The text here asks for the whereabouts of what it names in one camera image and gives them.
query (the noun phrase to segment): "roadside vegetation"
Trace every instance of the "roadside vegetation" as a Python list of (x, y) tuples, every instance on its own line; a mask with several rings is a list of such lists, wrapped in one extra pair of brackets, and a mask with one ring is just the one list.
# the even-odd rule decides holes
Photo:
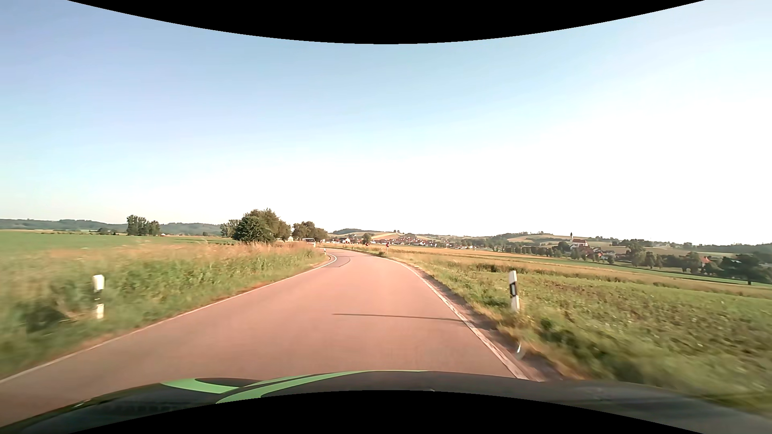
[[(299, 242), (171, 238), (0, 231), (15, 243), (0, 249), (0, 377), (326, 258)], [(96, 274), (105, 277), (102, 320), (94, 317)]]
[[(384, 256), (383, 249), (341, 246)], [(772, 291), (496, 257), (389, 249), (565, 374), (670, 388), (772, 412)], [(509, 308), (518, 272), (522, 310)], [(692, 285), (707, 285), (695, 288)]]

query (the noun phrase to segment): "hill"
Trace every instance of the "hill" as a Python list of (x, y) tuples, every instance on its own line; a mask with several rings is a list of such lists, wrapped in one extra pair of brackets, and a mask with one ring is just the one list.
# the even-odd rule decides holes
[(182, 235), (201, 235), (206, 232), (209, 235), (220, 235), (220, 225), (210, 225), (209, 223), (167, 223), (161, 225), (161, 232)]
[(369, 230), (369, 229), (351, 229), (351, 228), (346, 228), (346, 229), (338, 229), (337, 231), (333, 231), (333, 234), (335, 234), (335, 235), (346, 235), (346, 234), (352, 233), (352, 232), (383, 233), (383, 231), (373, 231), (373, 230)]
[[(54, 231), (80, 231), (107, 228), (116, 232), (126, 232), (126, 223), (104, 223), (94, 220), (33, 220), (33, 219), (0, 219), (0, 229), (47, 229)], [(208, 223), (167, 223), (161, 225), (161, 232), (183, 235), (201, 235), (207, 232), (220, 234), (219, 225)]]
[(108, 228), (118, 232), (126, 232), (126, 223), (102, 223), (93, 220), (32, 220), (32, 219), (0, 219), (0, 229), (50, 229), (59, 231), (78, 231), (83, 229), (97, 230)]

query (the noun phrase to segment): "road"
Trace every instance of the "road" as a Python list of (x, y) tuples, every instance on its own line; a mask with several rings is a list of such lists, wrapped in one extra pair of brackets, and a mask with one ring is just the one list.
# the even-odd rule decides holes
[(328, 249), (324, 266), (0, 381), (0, 426), (179, 378), (424, 369), (513, 376), (421, 277)]

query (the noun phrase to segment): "sky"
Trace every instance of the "sky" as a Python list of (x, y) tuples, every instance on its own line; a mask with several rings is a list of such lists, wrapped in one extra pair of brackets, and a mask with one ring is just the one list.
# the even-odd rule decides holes
[(0, 218), (772, 242), (772, 2), (357, 45), (0, 4)]

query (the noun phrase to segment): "tree cluster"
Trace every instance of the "tree cluster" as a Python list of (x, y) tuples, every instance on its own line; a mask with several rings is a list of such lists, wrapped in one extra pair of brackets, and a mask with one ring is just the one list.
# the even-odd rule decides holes
[(131, 236), (159, 236), (161, 224), (157, 220), (149, 222), (145, 217), (129, 215), (126, 217), (126, 235)]
[(295, 223), (290, 227), (270, 209), (253, 209), (240, 219), (228, 220), (220, 225), (220, 235), (242, 242), (271, 243), (280, 239), (314, 238), (316, 241), (326, 239), (327, 231), (317, 228), (313, 222)]

